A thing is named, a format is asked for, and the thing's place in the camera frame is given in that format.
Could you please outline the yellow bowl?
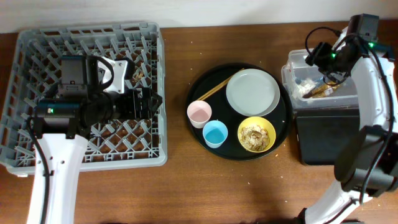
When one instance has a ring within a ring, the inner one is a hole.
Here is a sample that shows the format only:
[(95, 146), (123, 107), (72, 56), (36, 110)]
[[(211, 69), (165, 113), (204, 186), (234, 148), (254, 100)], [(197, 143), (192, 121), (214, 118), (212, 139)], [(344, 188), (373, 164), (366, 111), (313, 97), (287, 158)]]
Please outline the yellow bowl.
[(253, 116), (241, 122), (238, 140), (245, 150), (254, 153), (266, 152), (276, 140), (274, 126), (265, 118)]

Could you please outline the pink plastic cup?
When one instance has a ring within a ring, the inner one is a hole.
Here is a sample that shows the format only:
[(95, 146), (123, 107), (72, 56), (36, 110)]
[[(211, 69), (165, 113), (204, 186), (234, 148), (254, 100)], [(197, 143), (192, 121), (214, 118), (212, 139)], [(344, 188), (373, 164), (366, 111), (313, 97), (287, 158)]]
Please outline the pink plastic cup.
[(201, 129), (209, 122), (212, 116), (212, 108), (205, 101), (193, 101), (188, 105), (187, 116), (194, 128)]

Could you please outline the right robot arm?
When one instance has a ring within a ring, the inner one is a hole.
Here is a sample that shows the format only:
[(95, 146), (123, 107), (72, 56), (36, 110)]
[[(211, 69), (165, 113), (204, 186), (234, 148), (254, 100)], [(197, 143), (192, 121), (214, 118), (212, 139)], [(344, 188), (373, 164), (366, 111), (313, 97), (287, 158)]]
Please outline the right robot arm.
[(336, 74), (354, 81), (360, 130), (334, 163), (335, 180), (299, 223), (343, 223), (362, 204), (397, 189), (397, 93), (394, 51), (378, 42), (379, 17), (351, 16), (334, 45), (320, 42), (305, 59), (324, 81), (337, 85)]

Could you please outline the gold snack wrapper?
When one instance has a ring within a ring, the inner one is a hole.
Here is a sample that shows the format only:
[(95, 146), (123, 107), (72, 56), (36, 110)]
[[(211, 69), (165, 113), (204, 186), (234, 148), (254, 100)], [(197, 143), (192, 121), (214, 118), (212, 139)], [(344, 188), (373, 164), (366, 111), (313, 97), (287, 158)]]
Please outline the gold snack wrapper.
[(322, 84), (304, 94), (303, 98), (324, 98), (331, 95), (339, 87), (340, 85)]

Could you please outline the blue plastic cup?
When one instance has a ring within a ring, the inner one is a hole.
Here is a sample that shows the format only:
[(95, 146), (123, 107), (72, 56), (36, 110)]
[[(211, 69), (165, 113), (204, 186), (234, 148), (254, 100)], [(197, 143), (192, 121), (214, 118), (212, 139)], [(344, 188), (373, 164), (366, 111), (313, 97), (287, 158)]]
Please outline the blue plastic cup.
[(226, 125), (218, 120), (207, 122), (202, 133), (206, 145), (212, 149), (219, 148), (228, 137)]

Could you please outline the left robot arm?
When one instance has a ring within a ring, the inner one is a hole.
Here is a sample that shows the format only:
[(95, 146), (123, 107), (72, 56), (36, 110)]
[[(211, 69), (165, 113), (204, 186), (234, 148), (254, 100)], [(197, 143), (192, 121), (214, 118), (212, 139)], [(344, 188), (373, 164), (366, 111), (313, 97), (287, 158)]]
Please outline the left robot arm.
[(44, 98), (27, 119), (35, 148), (28, 223), (72, 223), (76, 190), (91, 127), (114, 119), (150, 119), (162, 97), (150, 88), (126, 93), (61, 94)]

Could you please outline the food scraps pile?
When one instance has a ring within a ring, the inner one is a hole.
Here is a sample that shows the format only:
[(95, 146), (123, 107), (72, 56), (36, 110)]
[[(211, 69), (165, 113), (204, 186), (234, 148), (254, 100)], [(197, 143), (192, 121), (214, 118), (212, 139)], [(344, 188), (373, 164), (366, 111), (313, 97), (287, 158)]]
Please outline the food scraps pile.
[(243, 127), (239, 139), (245, 149), (254, 152), (263, 151), (270, 143), (268, 132), (258, 125)]

